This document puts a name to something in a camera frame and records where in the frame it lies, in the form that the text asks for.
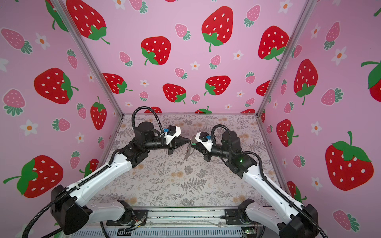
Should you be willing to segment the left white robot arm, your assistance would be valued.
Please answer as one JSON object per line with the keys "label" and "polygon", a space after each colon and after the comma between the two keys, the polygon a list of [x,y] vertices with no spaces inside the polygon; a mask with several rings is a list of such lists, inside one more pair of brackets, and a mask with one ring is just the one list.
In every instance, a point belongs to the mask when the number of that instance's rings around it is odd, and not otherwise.
{"label": "left white robot arm", "polygon": [[90,200],[117,177],[137,167],[150,151],[166,149],[172,155],[175,149],[190,143],[176,126],[156,130],[153,123],[142,122],[133,130],[132,141],[116,150],[108,163],[68,187],[59,185],[53,189],[51,198],[61,200],[51,207],[51,214],[64,234],[71,235],[85,225],[103,221],[133,224],[133,209],[124,200],[105,206],[90,204]]}

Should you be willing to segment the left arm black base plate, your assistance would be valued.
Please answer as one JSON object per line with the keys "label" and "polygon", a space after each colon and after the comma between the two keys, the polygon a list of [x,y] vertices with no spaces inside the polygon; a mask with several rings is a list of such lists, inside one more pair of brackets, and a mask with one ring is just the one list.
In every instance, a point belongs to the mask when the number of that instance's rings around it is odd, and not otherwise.
{"label": "left arm black base plate", "polygon": [[132,227],[136,223],[139,223],[139,226],[145,226],[149,210],[132,210],[129,211],[126,215],[123,215],[121,219],[117,221],[108,220],[106,222],[107,226],[127,226]]}

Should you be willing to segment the metal key holder plate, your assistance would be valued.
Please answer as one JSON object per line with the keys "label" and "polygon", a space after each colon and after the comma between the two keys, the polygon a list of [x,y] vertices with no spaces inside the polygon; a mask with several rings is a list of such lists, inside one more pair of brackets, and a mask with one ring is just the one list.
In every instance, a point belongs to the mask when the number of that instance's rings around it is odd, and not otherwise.
{"label": "metal key holder plate", "polygon": [[191,149],[192,149],[192,147],[191,147],[191,143],[189,143],[189,144],[187,145],[186,153],[185,153],[185,156],[184,156],[184,160],[185,160],[185,161],[187,161],[188,158],[190,157],[190,155],[191,155]]}

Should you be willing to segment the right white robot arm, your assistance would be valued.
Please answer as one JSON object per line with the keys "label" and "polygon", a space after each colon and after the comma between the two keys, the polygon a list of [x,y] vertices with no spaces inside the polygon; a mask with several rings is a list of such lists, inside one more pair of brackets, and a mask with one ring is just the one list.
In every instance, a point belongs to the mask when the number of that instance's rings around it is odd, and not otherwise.
{"label": "right white robot arm", "polygon": [[263,172],[259,155],[244,152],[235,132],[224,132],[221,144],[207,132],[199,132],[192,148],[202,153],[207,162],[212,157],[220,158],[271,205],[268,209],[251,199],[245,200],[239,206],[239,218],[243,223],[260,223],[281,238],[315,238],[319,234],[316,209],[311,205],[304,206],[270,180]]}

